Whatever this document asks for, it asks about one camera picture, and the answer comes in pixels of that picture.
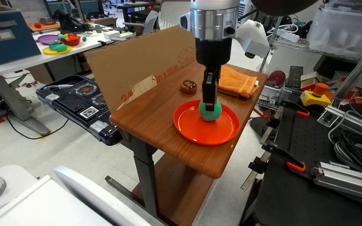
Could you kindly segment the green ball toy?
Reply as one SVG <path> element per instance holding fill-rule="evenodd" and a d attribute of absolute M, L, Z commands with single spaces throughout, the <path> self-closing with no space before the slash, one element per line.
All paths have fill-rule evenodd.
<path fill-rule="evenodd" d="M 219 101 L 216 102 L 214 105 L 214 111 L 208 111 L 206 110 L 205 103 L 200 100 L 199 103 L 199 114 L 200 117 L 205 121 L 215 121 L 217 120 L 222 113 L 222 106 Z"/>

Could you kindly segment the brown round toy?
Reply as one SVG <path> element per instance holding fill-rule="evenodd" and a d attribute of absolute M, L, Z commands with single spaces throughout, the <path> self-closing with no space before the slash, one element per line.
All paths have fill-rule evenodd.
<path fill-rule="evenodd" d="M 184 94 L 195 94 L 197 92 L 197 84 L 191 80 L 185 80 L 180 86 L 180 91 Z"/>

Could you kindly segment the red plate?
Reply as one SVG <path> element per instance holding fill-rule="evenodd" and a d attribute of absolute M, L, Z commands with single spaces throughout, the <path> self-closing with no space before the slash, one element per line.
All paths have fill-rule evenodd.
<path fill-rule="evenodd" d="M 205 121 L 200 114 L 201 100 L 187 101 L 174 112 L 173 121 L 176 129 L 187 140 L 204 146 L 217 146 L 230 141 L 240 129 L 237 115 L 227 106 L 217 102 L 221 111 L 207 112 L 217 114 L 214 121 Z"/>

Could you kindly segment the black toy stove panel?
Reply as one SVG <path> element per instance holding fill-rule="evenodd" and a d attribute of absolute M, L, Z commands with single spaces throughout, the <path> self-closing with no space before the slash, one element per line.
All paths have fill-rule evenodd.
<path fill-rule="evenodd" d="M 36 90 L 40 101 L 76 123 L 107 146 L 120 143 L 122 136 L 109 121 L 110 110 L 97 83 L 71 75 Z"/>

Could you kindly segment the green toy vegetable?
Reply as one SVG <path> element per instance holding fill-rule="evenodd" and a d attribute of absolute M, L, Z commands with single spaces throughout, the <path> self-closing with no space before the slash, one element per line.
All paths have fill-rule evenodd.
<path fill-rule="evenodd" d="M 65 45 L 65 44 L 61 44 L 61 43 L 58 43 L 57 41 L 52 41 L 48 44 L 48 47 L 50 50 L 52 51 L 57 51 L 57 52 L 63 52 L 63 51 L 66 51 L 68 46 Z"/>

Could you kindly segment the yellow plate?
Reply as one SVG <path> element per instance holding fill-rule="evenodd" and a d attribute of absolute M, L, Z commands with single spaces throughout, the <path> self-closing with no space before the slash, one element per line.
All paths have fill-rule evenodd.
<path fill-rule="evenodd" d="M 69 53 L 70 51 L 72 51 L 72 47 L 70 46 L 68 46 L 67 50 L 63 52 L 52 51 L 49 49 L 49 47 L 46 47 L 42 50 L 42 52 L 46 55 L 63 55 Z"/>

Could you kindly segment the purple plate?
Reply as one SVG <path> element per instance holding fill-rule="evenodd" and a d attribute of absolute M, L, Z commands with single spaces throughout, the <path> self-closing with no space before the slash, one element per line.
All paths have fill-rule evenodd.
<path fill-rule="evenodd" d="M 61 41 L 58 39 L 58 35 L 42 35 L 39 36 L 37 40 L 43 45 L 49 45 L 52 42 L 61 44 Z"/>

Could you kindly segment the orange towel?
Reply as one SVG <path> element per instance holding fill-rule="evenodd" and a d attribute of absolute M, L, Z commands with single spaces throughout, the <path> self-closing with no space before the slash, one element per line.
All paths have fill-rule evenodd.
<path fill-rule="evenodd" d="M 227 66 L 221 67 L 217 89 L 219 92 L 237 98 L 250 99 L 259 87 L 256 76 L 247 76 Z"/>

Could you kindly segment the white mesh chair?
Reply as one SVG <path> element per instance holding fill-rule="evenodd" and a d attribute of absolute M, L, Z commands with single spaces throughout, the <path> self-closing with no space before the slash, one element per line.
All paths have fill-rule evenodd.
<path fill-rule="evenodd" d="M 178 26 L 178 18 L 188 12 L 190 12 L 190 0 L 162 0 L 158 15 L 159 29 Z"/>

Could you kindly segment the maroon disc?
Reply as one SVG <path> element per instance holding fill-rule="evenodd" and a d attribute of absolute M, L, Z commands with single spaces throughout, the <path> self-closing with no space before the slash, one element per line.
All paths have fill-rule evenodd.
<path fill-rule="evenodd" d="M 268 81 L 273 86 L 281 86 L 286 80 L 285 72 L 281 70 L 275 70 L 270 73 Z"/>

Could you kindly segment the grey office chair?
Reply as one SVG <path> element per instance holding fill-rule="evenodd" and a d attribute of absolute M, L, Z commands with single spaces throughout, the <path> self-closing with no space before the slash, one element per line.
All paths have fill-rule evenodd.
<path fill-rule="evenodd" d="M 155 30 L 155 24 L 158 19 L 158 16 L 159 16 L 159 12 L 153 10 L 153 11 L 150 11 L 150 13 L 147 15 L 147 18 L 145 19 L 145 21 L 143 23 L 123 22 L 123 25 L 125 25 L 125 27 L 127 27 L 127 28 L 130 28 L 130 27 L 141 28 L 142 29 L 141 33 L 137 33 L 135 31 L 136 36 L 148 34 Z"/>

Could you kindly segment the cardboard sheet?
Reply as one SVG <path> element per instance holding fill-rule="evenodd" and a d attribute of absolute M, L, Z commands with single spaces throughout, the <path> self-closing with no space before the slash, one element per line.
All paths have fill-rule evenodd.
<path fill-rule="evenodd" d="M 175 26 L 122 40 L 85 53 L 110 111 L 133 95 L 146 78 L 161 82 L 195 61 L 195 39 Z"/>

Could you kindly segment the black clamp orange tip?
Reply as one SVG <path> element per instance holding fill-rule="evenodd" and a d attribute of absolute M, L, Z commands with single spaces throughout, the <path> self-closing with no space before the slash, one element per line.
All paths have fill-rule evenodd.
<path fill-rule="evenodd" d="M 280 119 L 283 115 L 283 112 L 286 109 L 290 109 L 296 112 L 297 115 L 303 116 L 303 117 L 309 117 L 310 112 L 304 109 L 302 106 L 297 104 L 296 102 L 292 102 L 288 99 L 282 99 L 279 103 L 279 108 L 276 111 L 276 114 L 273 116 L 275 119 Z"/>
<path fill-rule="evenodd" d="M 276 143 L 268 140 L 262 145 L 262 149 L 269 152 L 271 154 L 270 157 L 275 156 L 284 160 L 286 162 L 287 169 L 291 170 L 293 173 L 304 176 L 306 164 L 296 160 L 290 153 L 287 153 L 285 150 L 281 149 L 280 146 Z M 264 172 L 266 172 L 266 170 L 267 163 L 265 163 Z"/>

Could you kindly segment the small white box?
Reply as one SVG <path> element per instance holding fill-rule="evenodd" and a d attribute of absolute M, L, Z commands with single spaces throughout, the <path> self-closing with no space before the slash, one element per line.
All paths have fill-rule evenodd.
<path fill-rule="evenodd" d="M 120 37 L 120 32 L 117 30 L 109 30 L 103 33 L 103 37 L 107 40 L 113 40 Z"/>

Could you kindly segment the yellow emergency stop button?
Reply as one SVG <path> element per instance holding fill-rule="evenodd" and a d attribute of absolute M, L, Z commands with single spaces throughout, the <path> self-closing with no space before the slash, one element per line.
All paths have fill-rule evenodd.
<path fill-rule="evenodd" d="M 313 90 L 305 90 L 300 95 L 302 104 L 307 107 L 310 105 L 319 105 L 326 108 L 332 104 L 330 99 L 326 96 L 326 91 L 329 86 L 325 83 L 317 83 Z"/>

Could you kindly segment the clear plastic bin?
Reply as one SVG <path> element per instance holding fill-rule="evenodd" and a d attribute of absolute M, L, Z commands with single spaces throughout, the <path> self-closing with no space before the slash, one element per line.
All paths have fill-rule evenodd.
<path fill-rule="evenodd" d="M 307 37 L 312 50 L 362 58 L 362 0 L 327 0 Z"/>

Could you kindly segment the row of monitors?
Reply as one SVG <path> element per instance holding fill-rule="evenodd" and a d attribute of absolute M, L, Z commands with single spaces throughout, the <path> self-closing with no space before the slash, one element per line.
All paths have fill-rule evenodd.
<path fill-rule="evenodd" d="M 82 15 L 99 13 L 98 0 L 43 0 L 49 16 L 54 16 L 56 11 L 64 11 L 76 18 L 80 18 L 77 3 L 79 3 Z"/>

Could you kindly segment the red bowl of toys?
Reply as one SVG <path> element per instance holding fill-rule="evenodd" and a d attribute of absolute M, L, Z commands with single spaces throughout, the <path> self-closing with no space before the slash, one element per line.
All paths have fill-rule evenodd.
<path fill-rule="evenodd" d="M 73 33 L 66 33 L 66 34 L 59 34 L 58 35 L 58 40 L 61 41 L 61 43 L 73 47 L 73 46 L 77 46 L 80 43 L 80 39 L 81 37 L 73 34 Z"/>

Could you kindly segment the metal pole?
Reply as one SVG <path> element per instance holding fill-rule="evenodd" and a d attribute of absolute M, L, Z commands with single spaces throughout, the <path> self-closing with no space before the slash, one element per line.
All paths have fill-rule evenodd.
<path fill-rule="evenodd" d="M 345 81 L 336 90 L 331 98 L 333 107 L 338 108 L 341 101 L 356 86 L 357 82 L 362 78 L 362 59 L 357 63 L 356 67 L 350 72 Z"/>

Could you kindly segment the black machine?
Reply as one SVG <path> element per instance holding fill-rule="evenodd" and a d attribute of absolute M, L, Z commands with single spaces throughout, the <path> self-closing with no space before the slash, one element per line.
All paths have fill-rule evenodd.
<path fill-rule="evenodd" d="M 71 14 L 65 13 L 63 10 L 56 10 L 53 15 L 54 20 L 58 20 L 61 28 L 61 33 L 82 33 L 92 31 L 89 24 L 80 22 Z"/>

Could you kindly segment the white desk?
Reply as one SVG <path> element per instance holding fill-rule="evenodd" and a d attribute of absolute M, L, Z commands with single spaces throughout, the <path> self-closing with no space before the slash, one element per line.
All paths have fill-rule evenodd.
<path fill-rule="evenodd" d="M 3 76 L 18 70 L 24 70 L 26 68 L 48 63 L 50 61 L 58 60 L 63 57 L 68 57 L 76 53 L 86 52 L 94 48 L 99 48 L 102 47 L 104 44 L 108 45 L 116 41 L 126 40 L 127 38 L 131 37 L 130 32 L 126 32 L 125 34 L 117 35 L 116 37 L 107 39 L 107 32 L 109 32 L 108 29 L 103 29 L 102 33 L 97 33 L 96 31 L 93 31 L 92 35 L 88 36 L 85 42 L 81 41 L 79 45 L 72 47 L 72 49 L 65 54 L 46 55 L 42 53 L 40 55 L 0 64 L 0 96 L 5 101 L 5 103 L 14 114 L 16 119 L 19 121 L 19 123 L 26 126 L 30 130 L 33 130 L 42 137 L 50 134 L 50 130 L 46 126 L 44 126 L 44 124 L 31 116 L 26 108 L 27 102 L 21 102 L 21 100 L 15 95 L 13 88 L 10 87 L 10 85 L 5 81 Z"/>

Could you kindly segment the blue storage box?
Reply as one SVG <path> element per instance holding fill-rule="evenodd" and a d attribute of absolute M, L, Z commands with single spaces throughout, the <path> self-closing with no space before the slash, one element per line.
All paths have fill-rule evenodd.
<path fill-rule="evenodd" d="M 0 5 L 0 65 L 40 54 L 20 10 Z"/>

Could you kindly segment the white appliance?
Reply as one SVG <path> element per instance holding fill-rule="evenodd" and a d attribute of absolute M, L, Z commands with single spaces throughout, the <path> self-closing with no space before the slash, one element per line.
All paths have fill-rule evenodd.
<path fill-rule="evenodd" d="M 65 166 L 37 179 L 23 167 L 0 167 L 0 226 L 151 226 L 131 208 Z"/>

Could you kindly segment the aluminium rail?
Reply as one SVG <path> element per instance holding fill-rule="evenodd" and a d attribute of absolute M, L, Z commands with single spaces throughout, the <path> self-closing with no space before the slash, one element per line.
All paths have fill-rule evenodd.
<path fill-rule="evenodd" d="M 355 113 L 353 115 L 351 113 L 346 114 L 344 111 L 332 106 L 324 109 L 317 122 L 328 128 L 337 126 L 341 122 L 339 128 L 362 135 L 362 117 Z"/>
<path fill-rule="evenodd" d="M 316 185 L 362 198 L 362 173 L 323 162 L 319 162 L 311 172 Z"/>

